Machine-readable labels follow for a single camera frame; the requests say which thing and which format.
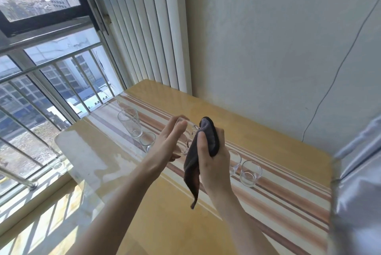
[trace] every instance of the hand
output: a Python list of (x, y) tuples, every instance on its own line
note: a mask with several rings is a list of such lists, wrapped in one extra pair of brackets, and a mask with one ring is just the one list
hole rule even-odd
[(209, 155), (205, 133), (199, 132), (197, 137), (198, 163), (202, 184), (215, 206), (217, 197), (233, 193), (229, 174), (230, 154), (225, 147), (224, 130), (216, 128), (216, 131), (219, 139), (219, 151), (213, 158)]
[(155, 179), (159, 177), (169, 161), (174, 161), (178, 158), (174, 156), (173, 151), (179, 137), (187, 128), (186, 121), (181, 121), (176, 124), (180, 117), (189, 120), (184, 115), (172, 117), (142, 161), (145, 167), (154, 172)]

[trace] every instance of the cleaning cloth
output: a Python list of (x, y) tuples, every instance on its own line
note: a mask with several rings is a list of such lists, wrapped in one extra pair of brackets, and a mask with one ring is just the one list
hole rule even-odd
[(198, 132), (204, 132), (207, 141), (208, 141), (208, 149), (209, 155), (214, 157), (217, 155), (219, 150), (219, 140), (216, 132), (216, 128), (214, 127), (213, 121), (204, 117), (200, 121), (200, 129), (197, 131), (187, 154), (184, 163), (184, 182), (187, 184), (189, 190), (192, 192), (194, 201), (190, 206), (192, 209), (197, 203), (198, 199), (198, 190), (200, 188), (200, 169), (198, 167), (198, 153), (197, 153), (197, 135)]

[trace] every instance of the black frame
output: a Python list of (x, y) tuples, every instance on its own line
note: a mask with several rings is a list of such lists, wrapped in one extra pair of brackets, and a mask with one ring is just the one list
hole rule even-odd
[(78, 17), (90, 16), (91, 21), (96, 29), (99, 30), (98, 24), (93, 16), (87, 0), (79, 0), (80, 5), (28, 17), (14, 22), (8, 21), (5, 15), (0, 11), (0, 30), (7, 36), (12, 37), (28, 31), (37, 30), (46, 26), (55, 25), (57, 23), (66, 22)]

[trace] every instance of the tiled floor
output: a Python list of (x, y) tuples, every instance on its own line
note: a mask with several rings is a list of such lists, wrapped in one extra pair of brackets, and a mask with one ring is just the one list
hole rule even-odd
[(0, 255), (64, 255), (102, 203), (69, 181), (0, 237)]

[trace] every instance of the short drinking glass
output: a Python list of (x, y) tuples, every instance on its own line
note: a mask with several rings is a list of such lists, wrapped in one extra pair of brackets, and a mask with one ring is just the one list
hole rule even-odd
[(242, 164), (240, 180), (247, 187), (253, 187), (262, 176), (262, 168), (255, 161), (245, 161)]
[(242, 158), (241, 158), (241, 155), (234, 150), (229, 150), (229, 154), (230, 154), (229, 173), (231, 176), (233, 176), (238, 170), (238, 167), (241, 164)]
[(148, 153), (149, 149), (153, 146), (155, 140), (156, 135), (154, 133), (144, 133), (140, 137), (140, 144), (146, 153)]
[(185, 129), (185, 132), (180, 136), (179, 140), (177, 141), (177, 146), (173, 152), (174, 154), (178, 156), (188, 154), (189, 147), (191, 146), (193, 142), (194, 136), (196, 135), (197, 131), (200, 129), (199, 126), (183, 118), (178, 118), (176, 124), (181, 121), (187, 121), (188, 125), (187, 125), (187, 128)]
[(143, 133), (138, 111), (134, 108), (125, 108), (118, 114), (118, 120), (123, 124), (131, 137), (138, 138)]

